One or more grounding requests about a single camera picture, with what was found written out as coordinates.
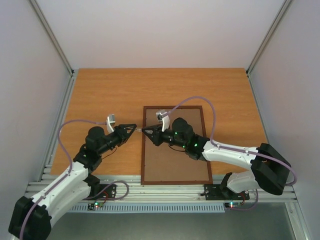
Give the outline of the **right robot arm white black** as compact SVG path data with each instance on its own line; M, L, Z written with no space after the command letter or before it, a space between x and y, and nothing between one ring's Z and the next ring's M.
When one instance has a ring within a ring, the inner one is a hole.
M173 121L171 128L157 124L142 128L142 132L155 146L166 143L181 147L191 159L222 162L245 169L242 173L226 174L220 185L225 198L251 189L262 189L280 196L287 184L291 165L268 143L259 147L243 147L215 142L196 134L181 117Z

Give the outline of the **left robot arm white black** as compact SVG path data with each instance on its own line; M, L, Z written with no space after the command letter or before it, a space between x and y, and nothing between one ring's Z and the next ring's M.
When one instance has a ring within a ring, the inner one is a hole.
M101 193L100 180L92 173L102 162L102 154L125 144L136 124L120 124L109 134L100 126L89 129L85 143L69 167L43 190L22 196L13 209L8 231L19 240L45 240L56 222L69 209Z

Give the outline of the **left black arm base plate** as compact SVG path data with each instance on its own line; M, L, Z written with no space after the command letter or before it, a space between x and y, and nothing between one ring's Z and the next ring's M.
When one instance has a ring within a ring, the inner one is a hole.
M112 184L107 188L107 184L99 184L93 186L90 190L89 196L84 200L104 200L105 198L115 198L117 193L117 185Z

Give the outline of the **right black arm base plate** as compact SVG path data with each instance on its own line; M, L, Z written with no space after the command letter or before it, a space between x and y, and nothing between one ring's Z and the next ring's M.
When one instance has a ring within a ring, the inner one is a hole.
M228 188L221 189L219 184L205 184L203 194L207 201L246 201L250 199L249 193L245 191L235 193Z

